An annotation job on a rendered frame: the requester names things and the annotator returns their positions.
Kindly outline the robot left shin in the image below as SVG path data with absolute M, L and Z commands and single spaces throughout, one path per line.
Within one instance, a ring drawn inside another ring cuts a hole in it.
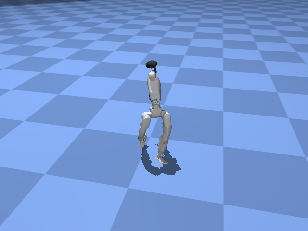
M 157 158 L 159 159 L 160 157 L 162 157 L 166 147 L 167 147 L 167 144 L 168 144 L 168 141 L 166 141 L 165 143 L 161 143 L 159 142 L 158 143 L 158 155 L 157 155 Z

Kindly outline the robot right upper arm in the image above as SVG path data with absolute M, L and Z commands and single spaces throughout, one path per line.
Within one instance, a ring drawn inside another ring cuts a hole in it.
M 150 81 L 155 81 L 155 78 L 156 78 L 156 73 L 154 70 L 152 70 L 151 72 L 149 72 L 149 79 Z

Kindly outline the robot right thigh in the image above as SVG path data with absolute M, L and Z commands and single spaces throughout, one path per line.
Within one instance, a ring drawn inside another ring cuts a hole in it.
M 150 122 L 151 122 L 151 111 L 142 113 L 142 122 L 140 123 L 139 129 L 139 138 L 145 139 L 146 137 L 146 130 L 148 129 Z

